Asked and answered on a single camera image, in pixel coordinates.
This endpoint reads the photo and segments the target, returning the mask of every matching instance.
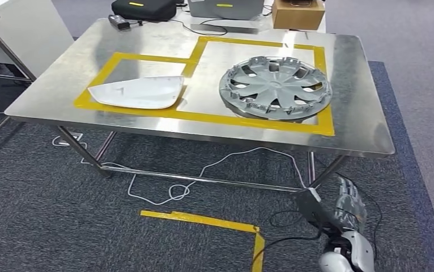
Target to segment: cardboard box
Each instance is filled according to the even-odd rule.
[[[310,6],[296,6],[296,0],[275,0],[272,6],[274,28],[317,30],[324,16],[324,4],[313,0]]]

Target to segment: black bag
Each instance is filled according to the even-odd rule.
[[[166,21],[177,12],[175,0],[116,0],[112,11],[129,20]]]

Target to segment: white desk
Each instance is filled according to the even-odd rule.
[[[51,0],[0,0],[0,41],[35,78],[74,42]],[[0,63],[15,61],[0,49]]]

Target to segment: floor tape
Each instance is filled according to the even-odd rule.
[[[259,227],[256,227],[256,226],[251,225],[251,224],[227,221],[227,220],[222,220],[222,219],[217,219],[217,218],[212,218],[212,217],[207,217],[207,216],[201,216],[201,215],[195,215],[195,214],[188,214],[186,212],[178,212],[178,211],[173,211],[170,214],[167,214],[164,212],[144,211],[143,210],[143,211],[141,211],[141,216],[179,220],[179,221],[199,223],[199,224],[205,224],[205,225],[221,227],[221,228],[229,228],[231,230],[255,233],[256,239],[255,239],[255,243],[254,243],[253,258],[256,257],[256,255],[263,249],[263,247],[265,245],[265,240],[259,233],[259,231],[260,231]],[[262,264],[263,264],[263,253],[260,254],[260,256],[254,262],[252,269],[251,269],[251,272],[261,272],[262,271]]]

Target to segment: power adapter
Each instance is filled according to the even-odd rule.
[[[109,15],[109,22],[118,30],[130,29],[130,23],[120,15]]]

